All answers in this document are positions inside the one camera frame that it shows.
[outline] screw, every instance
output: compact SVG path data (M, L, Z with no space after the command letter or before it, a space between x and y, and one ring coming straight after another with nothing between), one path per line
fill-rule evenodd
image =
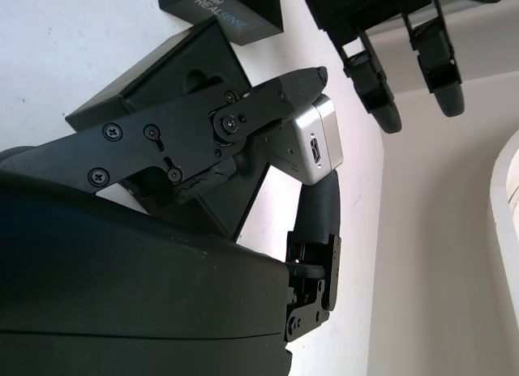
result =
M234 103L238 98L234 92L228 91L225 93L225 100L227 100L227 103Z
M182 171L178 168L172 168L168 171L168 179L173 183L178 183L182 180Z
M147 139L155 141L161 137L161 131L155 125L147 125L144 127L144 135Z
M88 173L88 181L94 187L104 187L108 184L109 181L108 172L102 168L94 168Z
M109 141L119 141L122 138L122 129L114 123L103 126L103 135Z
M293 335L295 332L295 329L298 328L297 323L295 322L295 318L292 318L289 322L289 334Z
M238 123L236 123L236 118L234 115L226 115L222 121L223 127L225 131L228 133L236 133L238 131Z

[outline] black plastic housing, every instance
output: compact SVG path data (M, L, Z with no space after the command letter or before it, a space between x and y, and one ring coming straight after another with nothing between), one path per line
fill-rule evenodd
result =
M214 16L238 45L283 32L280 0L159 0L159 6L192 24Z

